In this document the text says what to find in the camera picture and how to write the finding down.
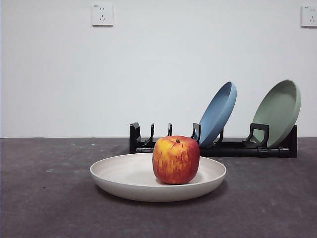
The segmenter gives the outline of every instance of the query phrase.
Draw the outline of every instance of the dish rack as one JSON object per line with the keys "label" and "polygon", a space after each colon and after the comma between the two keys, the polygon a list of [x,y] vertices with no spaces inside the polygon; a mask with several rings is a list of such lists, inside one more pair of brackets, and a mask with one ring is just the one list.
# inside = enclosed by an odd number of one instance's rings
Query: dish rack
{"label": "dish rack", "polygon": [[[264,138],[261,142],[252,141],[254,130],[262,130]],[[265,124],[251,123],[249,136],[241,142],[224,142],[222,129],[220,138],[211,147],[200,147],[200,155],[205,157],[276,157],[276,158],[297,158],[297,126],[294,125],[287,137],[276,147],[268,148],[269,126]],[[197,137],[198,142],[201,136],[201,125],[193,123],[193,133],[191,138]],[[168,136],[172,135],[172,124],[168,124]],[[140,125],[138,122],[130,124],[130,154],[153,152],[155,141],[154,123],[151,125],[151,137],[142,140]]]}

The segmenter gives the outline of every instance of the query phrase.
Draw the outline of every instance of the electrical socket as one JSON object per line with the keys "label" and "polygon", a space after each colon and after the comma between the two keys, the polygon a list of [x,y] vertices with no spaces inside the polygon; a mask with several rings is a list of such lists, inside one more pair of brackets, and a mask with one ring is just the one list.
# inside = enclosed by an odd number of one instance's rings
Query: electrical socket
{"label": "electrical socket", "polygon": [[301,7],[302,27],[317,27],[317,5]]}
{"label": "electrical socket", "polygon": [[111,3],[92,5],[91,17],[93,26],[113,26],[113,5]]}

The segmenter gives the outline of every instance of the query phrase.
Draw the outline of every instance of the wall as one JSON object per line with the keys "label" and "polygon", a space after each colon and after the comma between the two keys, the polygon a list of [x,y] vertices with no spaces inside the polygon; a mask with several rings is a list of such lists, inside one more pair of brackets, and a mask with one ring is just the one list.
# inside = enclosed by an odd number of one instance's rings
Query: wall
{"label": "wall", "polygon": [[294,80],[299,136],[317,136],[314,0],[114,0],[93,28],[92,0],[2,0],[1,136],[190,135],[218,89],[238,90],[225,136],[245,137],[265,94]]}

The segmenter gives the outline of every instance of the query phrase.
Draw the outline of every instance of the apple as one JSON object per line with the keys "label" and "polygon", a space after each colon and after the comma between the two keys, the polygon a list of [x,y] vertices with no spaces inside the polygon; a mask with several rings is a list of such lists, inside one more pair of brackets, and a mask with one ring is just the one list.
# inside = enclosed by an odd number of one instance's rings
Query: apple
{"label": "apple", "polygon": [[185,184],[199,165],[199,145],[192,138],[173,135],[157,140],[152,156],[155,176],[164,183]]}

